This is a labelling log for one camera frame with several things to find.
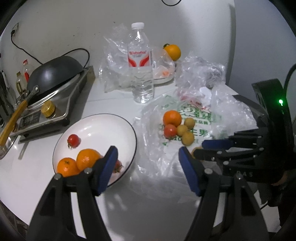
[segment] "stove knob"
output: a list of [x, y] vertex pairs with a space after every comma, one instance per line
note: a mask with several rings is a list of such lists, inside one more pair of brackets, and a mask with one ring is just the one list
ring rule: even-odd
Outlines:
[[52, 101], [45, 101], [41, 107], [41, 113], [46, 117], [50, 117], [55, 111], [55, 105]]

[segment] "black power cord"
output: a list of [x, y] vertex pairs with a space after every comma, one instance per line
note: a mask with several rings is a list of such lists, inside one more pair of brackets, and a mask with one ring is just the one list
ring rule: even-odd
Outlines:
[[286, 77], [285, 84], [284, 84], [284, 93], [285, 93], [285, 95], [287, 95], [288, 84], [289, 84], [290, 78], [291, 78], [291, 76], [292, 76], [292, 74], [294, 73], [295, 70], [296, 70], [296, 64], [294, 64], [290, 68], [290, 70], [288, 72], [288, 75]]
[[[31, 54], [29, 54], [29, 53], [28, 53], [26, 50], [24, 50], [23, 48], [18, 47], [18, 46], [13, 42], [12, 37], [13, 37], [14, 33], [15, 33], [15, 30], [12, 30], [11, 33], [10, 33], [10, 35], [11, 35], [11, 38], [10, 38], [10, 39], [11, 39], [11, 42], [13, 43], [13, 45], [14, 45], [15, 47], [17, 47], [18, 49], [24, 51], [27, 55], [31, 56], [31, 57], [32, 57], [33, 59], [35, 59], [39, 64], [43, 64], [43, 63], [41, 63], [37, 58], [35, 58], [35, 57], [32, 56]], [[77, 51], [77, 50], [83, 50], [83, 51], [87, 52], [87, 55], [88, 55], [88, 57], [87, 57], [87, 61], [86, 61], [85, 65], [83, 66], [83, 68], [85, 68], [86, 65], [87, 65], [88, 62], [89, 62], [89, 59], [90, 59], [90, 53], [89, 53], [89, 51], [88, 51], [87, 49], [85, 49], [85, 48], [72, 49], [72, 50], [68, 51], [67, 53], [64, 53], [64, 54], [61, 55], [61, 56], [67, 55], [67, 54], [69, 54], [69, 53], [71, 53], [71, 52], [74, 52], [74, 51]]]
[[67, 55], [67, 54], [69, 54], [69, 53], [71, 53], [71, 52], [74, 52], [74, 51], [76, 51], [76, 50], [84, 50], [85, 52], [87, 52], [87, 55], [88, 55], [88, 57], [87, 57], [87, 61], [86, 61], [85, 65], [83, 66], [83, 68], [85, 68], [85, 66], [86, 66], [87, 63], [89, 62], [89, 58], [90, 58], [90, 53], [89, 53], [89, 51], [88, 51], [87, 49], [85, 49], [85, 48], [72, 49], [72, 50], [68, 51], [67, 53], [64, 53], [62, 56]]
[[12, 36], [14, 35], [14, 33], [15, 33], [15, 30], [12, 30], [11, 33], [10, 33], [10, 35], [11, 35], [10, 39], [11, 39], [11, 42], [13, 43], [13, 45], [14, 45], [15, 47], [17, 47], [18, 49], [24, 51], [27, 55], [31, 56], [31, 57], [32, 57], [33, 59], [35, 59], [39, 64], [42, 64], [37, 58], [35, 58], [34, 56], [30, 55], [30, 54], [29, 54], [26, 50], [24, 50], [23, 48], [18, 47], [18, 46], [13, 42], [13, 40], [12, 40]]
[[167, 6], [169, 6], [169, 7], [173, 7], [173, 6], [178, 5], [182, 0], [179, 0], [177, 3], [172, 4], [172, 5], [165, 3], [164, 0], [161, 0], [161, 1], [163, 2], [164, 5], [167, 5]]

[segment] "yellow fruit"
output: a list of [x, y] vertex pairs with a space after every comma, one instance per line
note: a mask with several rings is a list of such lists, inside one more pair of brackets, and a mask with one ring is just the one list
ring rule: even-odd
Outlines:
[[80, 171], [83, 171], [87, 167], [93, 167], [95, 162], [102, 157], [103, 156], [94, 149], [83, 149], [77, 155], [77, 167]]
[[194, 135], [188, 131], [183, 134], [181, 139], [184, 146], [190, 146], [194, 142]]
[[193, 118], [186, 118], [184, 121], [184, 125], [186, 125], [189, 130], [192, 130], [195, 126], [195, 120]]
[[175, 44], [167, 45], [163, 49], [167, 51], [168, 55], [172, 58], [173, 61], [177, 61], [181, 57], [181, 50]]
[[185, 126], [185, 125], [179, 125], [179, 126], [177, 127], [177, 135], [178, 135], [179, 137], [182, 137], [183, 134], [184, 134], [185, 132], [187, 132], [187, 131], [188, 131], [188, 127]]
[[74, 176], [80, 173], [76, 161], [70, 157], [65, 157], [59, 161], [57, 172], [62, 174], [63, 177]]

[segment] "clear plastic bag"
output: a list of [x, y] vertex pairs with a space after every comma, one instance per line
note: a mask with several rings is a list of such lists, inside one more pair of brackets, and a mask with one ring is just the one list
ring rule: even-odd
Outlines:
[[[129, 30], [124, 24], [113, 27], [110, 35], [104, 35], [107, 45], [99, 66], [99, 79], [104, 84], [105, 92], [117, 89], [130, 90], [127, 44]], [[167, 52], [159, 47], [152, 47], [153, 75], [155, 79], [173, 78], [175, 63]]]
[[183, 60], [177, 62], [177, 95], [183, 100], [195, 102], [199, 108], [208, 108], [211, 93], [206, 88], [225, 83], [225, 66], [210, 63], [190, 52]]
[[163, 48], [152, 47], [152, 67], [154, 79], [174, 77], [175, 63]]
[[210, 63], [190, 52], [176, 71], [176, 85], [195, 95], [201, 87], [212, 88], [225, 83], [225, 66]]
[[[192, 130], [195, 142], [188, 147], [189, 151], [200, 146], [204, 139], [211, 139], [210, 112], [180, 101], [178, 97], [161, 95], [143, 108], [133, 124], [138, 148], [131, 187], [151, 199], [178, 197], [179, 202], [195, 200], [196, 196], [190, 191], [178, 160], [179, 148], [183, 146], [181, 139], [168, 140], [163, 136], [162, 117], [168, 110], [178, 110], [183, 119], [192, 117], [196, 120]], [[204, 164], [221, 173], [216, 163]]]
[[212, 89], [213, 137], [223, 139], [233, 135], [236, 131], [256, 129], [256, 120], [250, 108], [224, 90], [225, 88], [221, 85], [216, 85]]
[[128, 28], [124, 24], [113, 27], [110, 35], [104, 35], [107, 45], [99, 67], [99, 79], [105, 92], [126, 89], [131, 85], [127, 58]]

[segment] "red label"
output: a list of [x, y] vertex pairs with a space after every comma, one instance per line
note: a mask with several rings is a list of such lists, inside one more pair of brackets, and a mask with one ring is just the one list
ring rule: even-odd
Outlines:
[[25, 72], [24, 75], [25, 75], [26, 81], [27, 81], [27, 83], [28, 83], [28, 81], [29, 81], [29, 77], [30, 77], [30, 76], [29, 76], [29, 74], [28, 74], [27, 72]]
[[129, 51], [128, 65], [130, 67], [150, 66], [150, 57], [148, 51]]

